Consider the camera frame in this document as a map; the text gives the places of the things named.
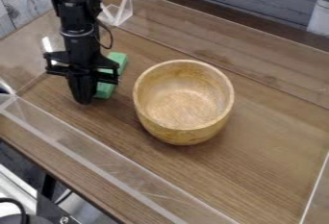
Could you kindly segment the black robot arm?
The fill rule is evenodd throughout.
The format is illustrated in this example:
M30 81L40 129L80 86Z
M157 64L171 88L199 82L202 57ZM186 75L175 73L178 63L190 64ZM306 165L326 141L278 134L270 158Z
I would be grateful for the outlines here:
M60 19L60 35L64 50L46 52L46 71L67 79L74 98L87 105L96 94L99 83L118 84L119 63L110 60L100 48L111 49L100 42L99 28L111 34L98 16L102 0L51 0Z

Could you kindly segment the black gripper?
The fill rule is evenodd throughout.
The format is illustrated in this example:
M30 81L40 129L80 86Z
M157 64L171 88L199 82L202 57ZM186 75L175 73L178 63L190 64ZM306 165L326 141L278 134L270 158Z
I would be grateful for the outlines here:
M94 33L62 32L64 49L46 52L46 71L67 78L78 103L87 105L96 93L98 83L118 84L119 64L100 52Z

